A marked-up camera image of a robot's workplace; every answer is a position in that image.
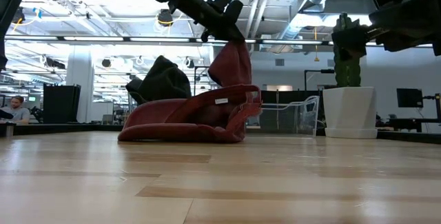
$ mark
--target fabric label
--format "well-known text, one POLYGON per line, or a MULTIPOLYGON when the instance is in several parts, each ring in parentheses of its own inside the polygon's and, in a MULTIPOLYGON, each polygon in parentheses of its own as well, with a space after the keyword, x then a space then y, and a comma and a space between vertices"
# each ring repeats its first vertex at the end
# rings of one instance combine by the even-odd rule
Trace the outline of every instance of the fabric label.
POLYGON ((228 99, 216 99, 214 102, 216 104, 228 103, 228 99))

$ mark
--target wooden table surface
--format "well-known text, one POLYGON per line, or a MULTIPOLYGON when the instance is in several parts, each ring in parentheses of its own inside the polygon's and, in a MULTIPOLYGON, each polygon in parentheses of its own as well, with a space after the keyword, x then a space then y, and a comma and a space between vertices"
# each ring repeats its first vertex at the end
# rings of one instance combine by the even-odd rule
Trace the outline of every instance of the wooden table surface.
POLYGON ((249 136, 0 140, 0 223, 441 223, 441 146, 249 136))

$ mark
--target black cloth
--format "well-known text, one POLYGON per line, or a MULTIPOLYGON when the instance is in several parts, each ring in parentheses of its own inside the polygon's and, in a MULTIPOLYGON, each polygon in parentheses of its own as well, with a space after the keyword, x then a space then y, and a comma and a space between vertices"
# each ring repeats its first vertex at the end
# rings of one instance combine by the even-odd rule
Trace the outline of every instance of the black cloth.
POLYGON ((0 118, 10 120, 10 119, 14 118, 14 116, 12 114, 9 114, 8 112, 6 112, 4 110, 0 110, 0 118))
POLYGON ((155 60, 144 80, 135 78, 125 88, 139 105, 149 101, 192 97, 187 75, 164 56, 155 60))

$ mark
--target white column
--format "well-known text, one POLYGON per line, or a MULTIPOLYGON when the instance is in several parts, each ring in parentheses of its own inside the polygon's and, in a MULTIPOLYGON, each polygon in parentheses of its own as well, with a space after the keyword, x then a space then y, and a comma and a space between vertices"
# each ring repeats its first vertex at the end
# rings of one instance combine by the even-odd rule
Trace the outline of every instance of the white column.
POLYGON ((94 63, 90 47, 74 45, 69 54, 66 85, 81 85, 80 101, 76 119, 79 123, 92 119, 92 102, 94 97, 94 63))

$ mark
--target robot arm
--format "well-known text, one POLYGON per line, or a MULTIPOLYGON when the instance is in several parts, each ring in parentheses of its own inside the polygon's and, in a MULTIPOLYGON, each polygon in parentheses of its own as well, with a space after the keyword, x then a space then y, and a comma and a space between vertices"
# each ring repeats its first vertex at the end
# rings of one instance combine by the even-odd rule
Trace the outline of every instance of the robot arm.
MULTIPOLYGON (((240 30, 236 22, 243 4, 232 0, 157 0, 168 2, 171 13, 176 9, 193 18, 195 23, 205 27, 202 40, 207 41, 212 35, 215 39, 225 41, 242 41, 240 30)), ((4 37, 21 0, 0 0, 0 71, 5 70, 7 59, 5 56, 4 37)))
POLYGON ((243 4, 232 0, 157 0, 168 2, 171 13, 176 9, 193 18, 206 28, 202 39, 207 41, 209 35, 215 39, 231 41, 245 39, 236 27, 236 22, 243 4))
POLYGON ((432 44, 441 55, 441 0, 373 0, 377 10, 371 26, 356 26, 332 34, 334 44, 350 54, 366 54, 366 42, 375 39, 385 50, 397 52, 432 44))

